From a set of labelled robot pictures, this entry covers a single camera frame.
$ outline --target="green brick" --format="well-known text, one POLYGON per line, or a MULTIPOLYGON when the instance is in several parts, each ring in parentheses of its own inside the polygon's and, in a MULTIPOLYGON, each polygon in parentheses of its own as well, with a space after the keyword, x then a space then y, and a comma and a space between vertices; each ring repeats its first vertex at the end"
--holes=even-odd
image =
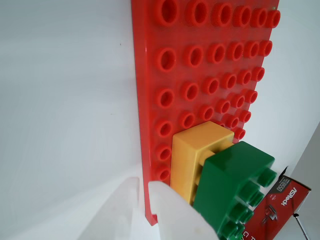
POLYGON ((193 207, 217 232, 220 239, 238 239, 276 177, 270 170, 274 157, 241 141, 206 159, 193 207))

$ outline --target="logo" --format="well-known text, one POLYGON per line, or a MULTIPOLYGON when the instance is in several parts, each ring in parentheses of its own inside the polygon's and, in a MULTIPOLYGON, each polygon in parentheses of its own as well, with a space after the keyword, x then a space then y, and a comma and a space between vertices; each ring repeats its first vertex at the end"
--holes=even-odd
POLYGON ((296 194, 296 192, 297 192, 297 190, 296 190, 296 188, 294 187, 294 188, 290 191, 290 193, 288 194, 288 196, 285 197, 285 200, 282 201, 281 205, 283 205, 283 206, 287 205, 288 201, 293 198, 293 196, 296 194))

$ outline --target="product box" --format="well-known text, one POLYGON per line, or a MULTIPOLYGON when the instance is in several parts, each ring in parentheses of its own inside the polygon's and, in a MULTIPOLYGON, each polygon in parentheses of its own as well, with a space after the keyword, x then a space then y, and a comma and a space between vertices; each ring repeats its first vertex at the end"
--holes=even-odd
POLYGON ((253 217, 245 224, 242 239, 274 239, 289 218, 299 210, 310 191, 302 183, 288 176, 281 176, 256 207, 253 217))

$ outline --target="yellow brick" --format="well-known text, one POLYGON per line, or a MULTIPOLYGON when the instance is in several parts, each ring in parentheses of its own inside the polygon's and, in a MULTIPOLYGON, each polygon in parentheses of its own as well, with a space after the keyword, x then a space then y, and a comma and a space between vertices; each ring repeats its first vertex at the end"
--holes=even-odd
POLYGON ((211 121, 173 135, 171 187, 193 203, 205 160, 230 146, 234 133, 211 121))

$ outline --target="white plastic piece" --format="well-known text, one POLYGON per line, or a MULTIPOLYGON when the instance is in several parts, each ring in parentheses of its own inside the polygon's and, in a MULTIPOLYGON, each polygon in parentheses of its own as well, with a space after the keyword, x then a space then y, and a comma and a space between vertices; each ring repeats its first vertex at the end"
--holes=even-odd
POLYGON ((149 182, 149 198, 161 240, 219 240, 206 220, 168 185, 149 182))
POLYGON ((106 200, 78 240, 128 240, 133 209, 138 206, 139 178, 126 179, 106 200))

